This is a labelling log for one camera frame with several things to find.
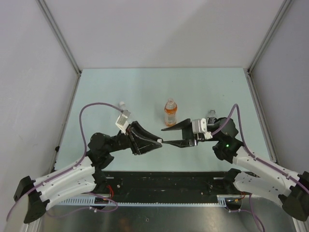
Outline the orange label bottle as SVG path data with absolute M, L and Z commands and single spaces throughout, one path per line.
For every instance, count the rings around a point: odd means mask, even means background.
M 165 111 L 165 124 L 168 127 L 171 127 L 176 124 L 177 117 L 176 113 L 178 110 L 177 103 L 174 101 L 173 98 L 169 98 L 166 102 L 164 111 Z

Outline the blue label water bottle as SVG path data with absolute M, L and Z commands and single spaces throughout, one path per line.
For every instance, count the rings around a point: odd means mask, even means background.
M 206 115 L 206 121 L 208 125 L 214 124 L 218 119 L 218 116 L 216 114 L 215 110 L 209 110 L 209 112 Z

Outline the clear unlabelled plastic bottle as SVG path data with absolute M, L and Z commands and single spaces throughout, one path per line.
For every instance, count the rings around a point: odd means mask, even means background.
M 119 108 L 121 109 L 122 114 L 126 114 L 126 115 L 130 114 L 130 112 L 127 109 L 126 104 L 123 101 L 119 102 Z

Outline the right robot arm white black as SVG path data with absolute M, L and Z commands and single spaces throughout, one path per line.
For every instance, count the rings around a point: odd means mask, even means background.
M 238 130 L 232 119 L 222 117 L 213 124 L 207 124 L 204 118 L 188 118 L 166 130 L 181 130 L 181 140 L 167 142 L 179 148 L 216 141 L 212 149 L 219 160 L 252 173 L 249 175 L 238 169 L 229 170 L 223 181 L 226 193 L 234 194 L 237 190 L 252 193 L 274 202 L 299 221 L 309 218 L 309 173 L 299 174 L 251 152 L 244 140 L 236 138 Z

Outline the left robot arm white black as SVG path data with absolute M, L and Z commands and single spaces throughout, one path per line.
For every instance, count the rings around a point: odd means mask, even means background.
M 36 221 L 67 198 L 86 192 L 102 193 L 107 187 L 102 170 L 113 161 L 112 152 L 130 149 L 134 155 L 142 155 L 161 148 L 162 142 L 162 138 L 146 131 L 137 121 L 115 136 L 96 132 L 79 160 L 40 178 L 26 176 L 19 181 L 14 201 L 19 202 L 23 196 L 28 200 L 23 223 Z

